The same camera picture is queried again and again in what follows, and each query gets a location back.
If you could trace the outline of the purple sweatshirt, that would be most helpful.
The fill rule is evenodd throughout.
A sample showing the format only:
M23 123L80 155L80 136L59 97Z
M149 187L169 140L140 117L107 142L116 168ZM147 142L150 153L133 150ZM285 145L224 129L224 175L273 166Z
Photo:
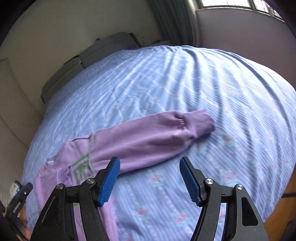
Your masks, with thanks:
M214 130L205 110L168 111L67 141L35 178L38 207L44 207L57 184L79 185L118 157L121 177L99 209L109 238L186 238L193 231L193 219L177 203L182 184L175 156Z

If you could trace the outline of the folded patterned clothes stack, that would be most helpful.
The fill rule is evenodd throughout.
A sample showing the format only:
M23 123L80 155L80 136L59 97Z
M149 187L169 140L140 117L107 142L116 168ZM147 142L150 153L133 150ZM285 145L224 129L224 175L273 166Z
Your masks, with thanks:
M22 185L20 184L20 182L15 180L10 187L10 198L13 198L21 188Z

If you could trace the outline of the blue floral striped bedspread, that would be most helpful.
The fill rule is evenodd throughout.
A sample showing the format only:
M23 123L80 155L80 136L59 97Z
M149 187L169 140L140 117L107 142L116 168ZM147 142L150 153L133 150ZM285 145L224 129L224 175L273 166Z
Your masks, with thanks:
M274 211L295 167L295 90L273 70L222 50L156 46L116 52L80 72L48 102L28 151L22 182L28 228L35 229L35 178L62 145L148 115L205 110L215 130L175 156L182 189L177 203L193 219L179 170L183 156L220 185L242 184L262 220ZM181 240L189 240L192 233Z

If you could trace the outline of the grey padded headboard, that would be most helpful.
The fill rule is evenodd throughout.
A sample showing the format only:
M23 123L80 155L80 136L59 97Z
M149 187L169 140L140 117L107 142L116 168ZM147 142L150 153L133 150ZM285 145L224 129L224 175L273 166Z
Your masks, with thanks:
M74 56L52 75L42 88L41 99L47 104L53 95L76 75L105 57L121 50L141 48L133 33L119 32L95 41L91 46Z

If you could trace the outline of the green curtain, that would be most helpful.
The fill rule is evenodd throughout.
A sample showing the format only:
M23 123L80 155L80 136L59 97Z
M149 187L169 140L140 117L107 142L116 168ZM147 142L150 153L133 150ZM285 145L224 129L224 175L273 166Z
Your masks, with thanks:
M165 40L173 46L194 44L188 1L149 0L148 4Z

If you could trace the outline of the window with frame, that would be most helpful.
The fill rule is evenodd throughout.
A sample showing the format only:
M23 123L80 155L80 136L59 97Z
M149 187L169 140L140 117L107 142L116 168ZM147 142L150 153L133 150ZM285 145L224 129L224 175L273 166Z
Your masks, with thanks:
M241 9L271 16L284 22L279 13L263 0L196 0L198 9Z

